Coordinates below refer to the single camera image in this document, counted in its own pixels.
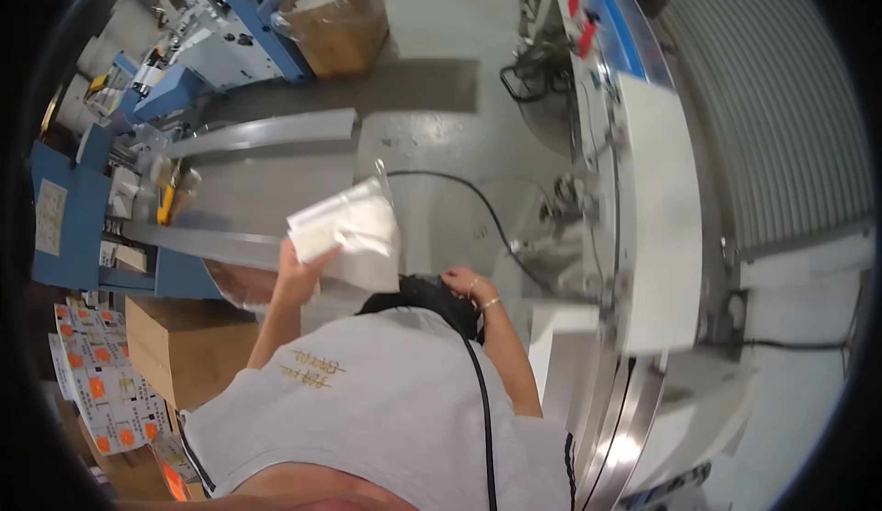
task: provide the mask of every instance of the black cable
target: black cable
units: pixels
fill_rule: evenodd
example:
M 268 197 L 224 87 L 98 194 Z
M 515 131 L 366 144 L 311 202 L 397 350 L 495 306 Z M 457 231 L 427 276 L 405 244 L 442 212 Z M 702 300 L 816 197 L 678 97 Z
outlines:
M 447 305 L 444 302 L 439 302 L 441 307 L 447 308 Z M 448 315 L 450 318 L 455 318 L 454 314 L 450 314 L 448 310 Z M 459 333 L 459 336 L 462 337 L 462 342 L 466 344 L 466 349 L 469 351 L 469 358 L 472 359 L 472 364 L 475 366 L 475 374 L 478 376 L 478 386 L 481 389 L 481 403 L 484 407 L 484 457 L 486 461 L 487 467 L 487 497 L 490 501 L 490 511 L 497 511 L 497 501 L 496 501 L 496 473 L 493 471 L 493 433 L 491 429 L 491 401 L 490 397 L 487 395 L 487 385 L 484 384 L 484 373 L 481 371 L 481 364 L 478 362 L 478 357 L 475 355 L 475 349 L 472 348 L 472 345 L 469 343 L 469 338 L 466 336 L 466 330 L 463 329 L 462 325 L 459 324 L 458 321 L 454 321 L 456 325 L 453 326 L 453 329 Z
M 386 177 L 391 178 L 393 176 L 407 176 L 407 175 L 417 175 L 417 174 L 424 174 L 427 176 L 435 176 L 438 178 L 453 180 L 454 182 L 458 182 L 459 184 L 462 184 L 463 186 L 465 186 L 465 187 L 469 188 L 470 190 L 472 190 L 473 192 L 475 192 L 477 194 L 477 196 L 481 198 L 481 201 L 484 202 L 484 206 L 487 207 L 488 212 L 491 213 L 491 217 L 493 218 L 493 223 L 496 225 L 497 231 L 499 232 L 499 237 L 502 239 L 502 243 L 503 243 L 503 245 L 505 245 L 505 249 L 512 256 L 513 261 L 518 264 L 518 267 L 521 269 L 522 272 L 524 272 L 524 274 L 526 274 L 527 277 L 529 277 L 531 280 L 533 280 L 533 283 L 535 285 L 537 285 L 540 289 L 542 289 L 543 291 L 545 291 L 549 295 L 554 294 L 554 291 L 551 289 L 551 287 L 548 284 L 546 284 L 545 282 L 543 282 L 541 279 L 539 279 L 539 277 L 537 277 L 533 272 L 531 272 L 530 269 L 527 268 L 526 265 L 521 261 L 521 259 L 518 257 L 518 255 L 514 253 L 514 249 L 512 249 L 512 244 L 508 241 L 508 237 L 505 235 L 505 230 L 503 230 L 503 228 L 502 228 L 502 223 L 499 221 L 499 217 L 497 216 L 496 211 L 493 209 L 493 205 L 491 205 L 491 202 L 488 201 L 487 197 L 485 197 L 484 194 L 473 183 L 471 183 L 470 181 L 468 181 L 464 178 L 461 178 L 459 176 L 455 176 L 453 174 L 439 173 L 437 171 L 425 171 L 425 170 L 391 171 L 390 173 L 386 173 Z
M 744 339 L 737 346 L 767 346 L 770 348 L 781 349 L 784 351 L 841 351 L 848 345 L 842 341 L 838 343 L 786 343 L 784 341 L 773 341 L 771 339 Z
M 728 343 L 714 343 L 708 341 L 707 344 L 710 346 L 723 347 L 723 348 L 744 348 L 748 346 L 765 346 L 768 348 L 780 349 L 782 351 L 797 351 L 797 352 L 825 352 L 825 351 L 839 351 L 842 355 L 842 369 L 845 370 L 845 351 L 851 351 L 851 337 L 852 331 L 856 326 L 855 321 L 857 320 L 857 310 L 861 304 L 861 296 L 864 294 L 864 287 L 861 286 L 857 290 L 857 297 L 854 299 L 854 308 L 851 311 L 851 320 L 848 322 L 848 330 L 845 333 L 844 338 L 841 341 L 825 341 L 819 343 L 800 343 L 800 342 L 785 342 L 785 341 L 776 341 L 772 339 L 744 339 L 743 341 L 732 341 Z

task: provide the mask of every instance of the white label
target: white label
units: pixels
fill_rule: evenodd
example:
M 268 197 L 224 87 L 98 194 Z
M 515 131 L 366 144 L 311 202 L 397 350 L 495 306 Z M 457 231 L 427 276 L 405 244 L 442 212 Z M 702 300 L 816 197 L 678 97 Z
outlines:
M 67 190 L 45 178 L 40 182 L 37 197 L 37 230 L 34 235 L 38 251 L 59 256 L 61 246 L 61 220 L 64 219 L 64 202 Z

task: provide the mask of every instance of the gold bracelet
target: gold bracelet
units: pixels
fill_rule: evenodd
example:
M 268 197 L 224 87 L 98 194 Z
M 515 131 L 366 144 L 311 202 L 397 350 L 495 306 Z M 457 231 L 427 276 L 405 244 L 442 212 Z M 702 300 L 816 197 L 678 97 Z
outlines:
M 472 282 L 472 285 L 469 285 L 469 292 L 466 293 L 466 298 L 467 298 L 467 299 L 469 299 L 469 300 L 472 299 L 472 289 L 474 289 L 474 288 L 475 288 L 475 285 L 476 285 L 478 282 L 480 282 L 480 281 L 483 281 L 483 280 L 482 280 L 480 277 L 476 277 L 476 278 L 475 278 L 475 281 Z
M 502 302 L 502 299 L 500 297 L 496 297 L 496 298 L 493 298 L 493 299 L 485 302 L 484 304 L 481 305 L 481 312 L 484 312 L 485 310 L 487 310 L 488 308 L 497 304 L 498 302 Z

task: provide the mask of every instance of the floor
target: floor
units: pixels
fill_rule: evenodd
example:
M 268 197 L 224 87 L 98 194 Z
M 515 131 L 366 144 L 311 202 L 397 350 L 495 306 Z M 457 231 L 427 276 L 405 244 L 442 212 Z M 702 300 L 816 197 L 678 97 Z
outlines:
M 213 99 L 200 122 L 355 107 L 362 172 L 380 158 L 390 171 L 456 174 L 478 183 L 510 239 L 542 231 L 540 189 L 549 191 L 568 170 L 569 141 L 563 103 L 524 114 L 499 81 L 518 42 L 517 0 L 386 0 L 386 9 L 390 38 L 366 78 L 304 88 L 250 85 Z M 469 265 L 510 277 L 491 216 L 467 188 L 424 177 L 393 179 L 390 186 L 405 271 Z M 511 302 L 516 289 L 503 298 Z M 515 323 L 528 340 L 526 319 Z

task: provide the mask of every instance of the metal plate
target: metal plate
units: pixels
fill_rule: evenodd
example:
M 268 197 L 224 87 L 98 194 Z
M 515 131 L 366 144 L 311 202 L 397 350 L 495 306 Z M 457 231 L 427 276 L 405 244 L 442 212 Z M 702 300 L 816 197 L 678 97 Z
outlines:
M 209 152 L 253 150 L 281 143 L 349 140 L 355 122 L 356 110 L 351 107 L 252 120 L 176 142 L 168 147 L 165 155 L 177 159 Z

